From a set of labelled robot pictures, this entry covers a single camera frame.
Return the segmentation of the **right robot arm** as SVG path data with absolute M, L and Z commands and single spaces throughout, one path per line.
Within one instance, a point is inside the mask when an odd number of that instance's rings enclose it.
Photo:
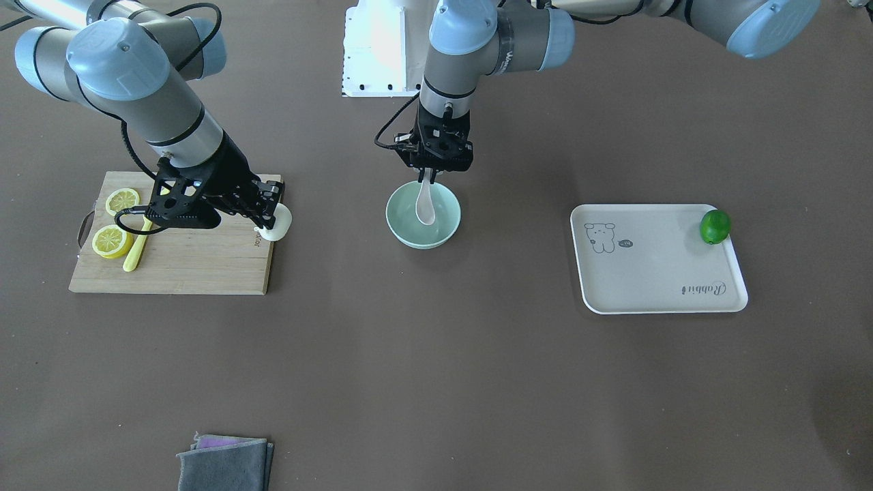
M 277 241 L 292 214 L 284 184 L 263 181 L 188 81 L 217 74 L 226 50 L 220 22 L 172 18 L 137 1 L 3 1 L 47 26 L 25 31 L 14 50 L 40 92 L 112 116 L 157 155 L 152 196 L 127 210 L 162 228 L 215 228 L 242 215 Z

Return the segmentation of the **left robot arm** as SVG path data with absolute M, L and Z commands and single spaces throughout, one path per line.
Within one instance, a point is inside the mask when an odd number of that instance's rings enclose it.
M 557 68 L 576 25 L 645 14 L 673 18 L 746 59 L 793 41 L 818 1 L 440 1 L 428 32 L 417 121 L 391 146 L 415 170 L 466 171 L 473 160 L 472 96 L 483 76 Z

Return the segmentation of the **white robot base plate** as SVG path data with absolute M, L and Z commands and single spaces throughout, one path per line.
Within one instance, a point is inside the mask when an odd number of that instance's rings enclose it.
M 345 12 L 341 94 L 415 95 L 423 81 L 434 1 L 359 1 Z

